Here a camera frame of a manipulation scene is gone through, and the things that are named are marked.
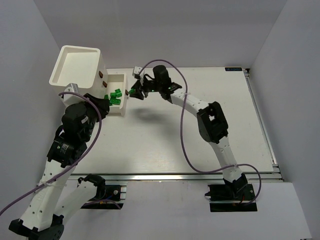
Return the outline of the green lego brick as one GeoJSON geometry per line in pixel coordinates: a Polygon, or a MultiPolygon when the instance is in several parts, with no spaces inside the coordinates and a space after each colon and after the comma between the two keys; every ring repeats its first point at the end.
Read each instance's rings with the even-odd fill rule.
{"type": "Polygon", "coordinates": [[[119,106],[119,105],[121,104],[121,99],[111,98],[111,99],[109,100],[109,104],[110,104],[111,106],[113,106],[113,105],[119,106]]]}

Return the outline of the white drawer cabinet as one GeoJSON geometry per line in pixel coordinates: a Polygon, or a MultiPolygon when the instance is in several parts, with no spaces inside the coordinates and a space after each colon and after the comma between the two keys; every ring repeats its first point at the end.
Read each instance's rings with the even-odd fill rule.
{"type": "Polygon", "coordinates": [[[64,45],[51,73],[49,84],[59,94],[68,84],[77,84],[79,94],[90,94],[96,98],[122,91],[120,105],[111,105],[110,114],[124,116],[126,113],[128,88],[127,74],[118,70],[107,70],[102,53],[98,48],[64,45]]]}

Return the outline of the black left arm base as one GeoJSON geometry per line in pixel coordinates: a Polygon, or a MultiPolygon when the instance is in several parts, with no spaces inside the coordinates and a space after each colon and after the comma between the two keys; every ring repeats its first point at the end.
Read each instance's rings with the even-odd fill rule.
{"type": "Polygon", "coordinates": [[[95,197],[86,202],[81,209],[86,210],[121,210],[126,199],[127,186],[106,184],[95,197]]]}

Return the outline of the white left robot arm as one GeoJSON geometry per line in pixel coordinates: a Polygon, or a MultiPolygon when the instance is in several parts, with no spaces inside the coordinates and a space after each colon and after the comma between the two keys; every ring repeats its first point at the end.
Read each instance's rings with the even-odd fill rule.
{"type": "Polygon", "coordinates": [[[28,240],[60,239],[67,221],[106,185],[101,176],[89,174],[81,178],[78,187],[58,204],[69,176],[93,147],[87,142],[94,144],[97,141],[96,137],[91,138],[95,125],[101,128],[102,120],[110,111],[108,99],[88,93],[71,95],[80,98],[80,102],[65,109],[38,186],[18,198],[22,200],[32,195],[31,202],[22,216],[12,220],[8,227],[28,240]]]}

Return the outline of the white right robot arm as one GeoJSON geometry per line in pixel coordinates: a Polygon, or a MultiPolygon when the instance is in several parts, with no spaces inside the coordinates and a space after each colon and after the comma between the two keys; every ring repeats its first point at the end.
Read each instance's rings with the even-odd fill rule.
{"type": "Polygon", "coordinates": [[[149,76],[143,68],[134,67],[132,75],[136,82],[129,91],[129,96],[144,100],[149,93],[159,93],[164,100],[195,116],[200,136],[211,146],[220,164],[226,189],[233,197],[241,195],[248,181],[231,150],[229,126],[221,105],[216,101],[202,101],[189,94],[184,87],[171,80],[164,65],[157,65],[152,71],[153,76],[149,76]]]}

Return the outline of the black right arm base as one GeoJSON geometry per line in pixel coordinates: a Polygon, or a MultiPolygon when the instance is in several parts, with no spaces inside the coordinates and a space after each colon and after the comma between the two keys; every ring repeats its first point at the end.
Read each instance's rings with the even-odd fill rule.
{"type": "Polygon", "coordinates": [[[222,184],[208,185],[208,192],[204,197],[209,201],[210,211],[212,213],[240,213],[240,212],[257,212],[255,201],[249,204],[255,198],[255,192],[252,184],[238,195],[222,184]]]}

